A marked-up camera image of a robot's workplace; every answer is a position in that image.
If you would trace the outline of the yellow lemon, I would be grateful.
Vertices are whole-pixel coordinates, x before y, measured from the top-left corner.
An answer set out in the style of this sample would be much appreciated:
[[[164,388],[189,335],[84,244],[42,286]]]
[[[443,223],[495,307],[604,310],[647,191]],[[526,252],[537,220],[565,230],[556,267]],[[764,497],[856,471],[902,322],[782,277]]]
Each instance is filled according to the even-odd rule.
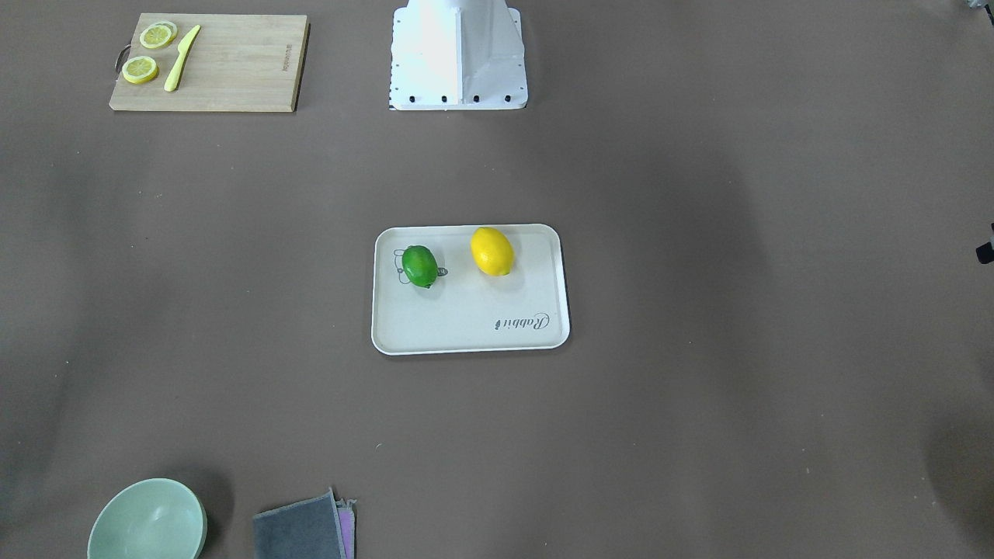
[[[515,259],[510,241],[496,227],[477,227],[470,237],[470,255],[488,276],[509,275]]]

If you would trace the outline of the green lime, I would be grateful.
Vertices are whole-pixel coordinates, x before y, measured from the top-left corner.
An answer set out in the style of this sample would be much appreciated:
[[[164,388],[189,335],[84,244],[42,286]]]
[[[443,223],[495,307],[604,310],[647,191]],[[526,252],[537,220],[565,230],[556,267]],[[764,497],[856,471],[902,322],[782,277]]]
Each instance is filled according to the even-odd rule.
[[[409,283],[429,289],[440,276],[436,257],[425,245],[409,245],[401,254],[401,269]]]

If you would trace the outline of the cream rabbit tray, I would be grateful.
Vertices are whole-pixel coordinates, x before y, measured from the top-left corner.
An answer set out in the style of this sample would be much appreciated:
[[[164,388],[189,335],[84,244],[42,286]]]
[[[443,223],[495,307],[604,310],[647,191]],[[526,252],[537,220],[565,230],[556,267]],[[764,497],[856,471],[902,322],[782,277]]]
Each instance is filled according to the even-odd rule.
[[[560,347],[571,333],[561,240],[543,224],[501,225],[511,273],[490,276],[470,255],[471,225],[389,227],[375,241],[370,340],[386,355]],[[402,252],[425,245],[445,269],[429,289],[402,272]]]

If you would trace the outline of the grey folded cloth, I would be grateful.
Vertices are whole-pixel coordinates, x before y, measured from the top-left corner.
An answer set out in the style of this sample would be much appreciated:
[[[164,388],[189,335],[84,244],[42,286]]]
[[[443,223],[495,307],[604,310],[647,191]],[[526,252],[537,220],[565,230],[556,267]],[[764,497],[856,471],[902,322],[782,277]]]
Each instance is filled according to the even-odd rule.
[[[334,491],[252,517],[255,558],[355,558],[354,499]]]

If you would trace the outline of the wooden cutting board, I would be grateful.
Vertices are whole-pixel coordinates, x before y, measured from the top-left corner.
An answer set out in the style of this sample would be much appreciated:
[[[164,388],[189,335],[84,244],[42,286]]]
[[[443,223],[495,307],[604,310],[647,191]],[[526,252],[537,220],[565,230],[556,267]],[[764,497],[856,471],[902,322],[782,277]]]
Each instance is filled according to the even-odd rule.
[[[141,32],[161,21],[177,25],[177,38],[162,49],[146,49],[140,43]],[[177,88],[167,92],[164,85],[178,57],[177,45],[195,25],[201,30],[189,47]],[[118,78],[110,109],[292,113],[309,29],[306,15],[142,13],[129,53],[152,57],[159,74],[144,85]]]

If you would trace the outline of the yellow plastic knife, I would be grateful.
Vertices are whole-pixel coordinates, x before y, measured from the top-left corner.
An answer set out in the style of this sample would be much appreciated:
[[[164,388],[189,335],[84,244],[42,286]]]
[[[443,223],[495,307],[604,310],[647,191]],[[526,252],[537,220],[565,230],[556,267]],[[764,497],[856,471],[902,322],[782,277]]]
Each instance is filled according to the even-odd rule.
[[[201,29],[202,25],[195,25],[191,30],[189,30],[183,39],[181,39],[177,47],[176,61],[173,67],[171,67],[171,70],[164,82],[163,89],[165,92],[174,92],[178,88],[179,82],[182,79],[185,64],[187,63],[189,50],[191,50],[193,43],[196,41],[196,36],[198,36]]]

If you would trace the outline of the mint green bowl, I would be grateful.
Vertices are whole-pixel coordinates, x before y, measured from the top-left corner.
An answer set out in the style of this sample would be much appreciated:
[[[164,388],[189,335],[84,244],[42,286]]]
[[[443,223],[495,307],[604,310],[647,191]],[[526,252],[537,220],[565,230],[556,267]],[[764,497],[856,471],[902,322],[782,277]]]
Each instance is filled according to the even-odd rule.
[[[208,520],[195,493],[169,478],[122,489],[103,506],[90,530],[89,558],[198,558]]]

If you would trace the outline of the lemon slice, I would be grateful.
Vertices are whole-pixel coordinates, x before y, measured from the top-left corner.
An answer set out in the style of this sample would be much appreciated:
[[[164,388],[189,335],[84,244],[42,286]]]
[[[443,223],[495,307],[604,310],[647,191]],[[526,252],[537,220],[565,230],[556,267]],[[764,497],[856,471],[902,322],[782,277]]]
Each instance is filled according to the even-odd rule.
[[[151,82],[159,74],[159,64],[153,57],[136,56],[127,59],[120,69],[120,77],[128,84],[141,85]]]
[[[146,27],[139,36],[139,43],[149,50],[158,50],[174,42],[178,27],[171,21],[159,21]]]

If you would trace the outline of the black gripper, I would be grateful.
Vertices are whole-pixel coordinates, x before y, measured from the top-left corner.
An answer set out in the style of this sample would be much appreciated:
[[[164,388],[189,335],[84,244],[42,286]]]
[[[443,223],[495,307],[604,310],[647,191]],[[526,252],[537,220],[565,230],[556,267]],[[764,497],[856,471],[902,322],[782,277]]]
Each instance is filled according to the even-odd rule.
[[[976,258],[978,259],[979,264],[987,265],[987,264],[992,264],[992,262],[994,262],[993,243],[994,243],[994,234],[993,232],[991,232],[989,241],[987,241],[986,243],[980,245],[975,249],[975,255]]]

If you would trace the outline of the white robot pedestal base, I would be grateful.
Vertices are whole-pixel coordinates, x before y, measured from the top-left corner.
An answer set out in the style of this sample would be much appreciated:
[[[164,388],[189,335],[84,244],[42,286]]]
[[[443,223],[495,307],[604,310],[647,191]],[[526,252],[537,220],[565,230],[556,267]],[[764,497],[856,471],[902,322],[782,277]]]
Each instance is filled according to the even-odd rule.
[[[388,108],[528,105],[520,11],[504,1],[409,1],[393,13]]]

